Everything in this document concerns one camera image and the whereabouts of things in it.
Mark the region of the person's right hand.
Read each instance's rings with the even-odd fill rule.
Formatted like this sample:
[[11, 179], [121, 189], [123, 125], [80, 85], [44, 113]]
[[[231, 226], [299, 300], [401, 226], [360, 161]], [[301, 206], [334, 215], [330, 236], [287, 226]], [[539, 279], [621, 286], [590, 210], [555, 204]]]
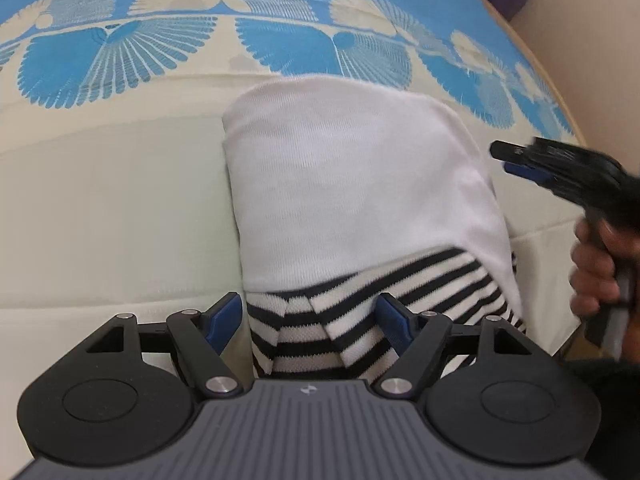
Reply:
[[592, 240], [592, 232], [588, 221], [580, 220], [575, 228], [577, 243], [570, 254], [575, 265], [570, 276], [574, 290], [570, 308], [578, 318], [590, 318], [600, 310], [600, 304], [620, 300], [620, 285], [614, 278], [615, 259], [639, 262], [638, 233], [616, 230], [602, 220], [594, 229], [604, 244], [599, 248]]

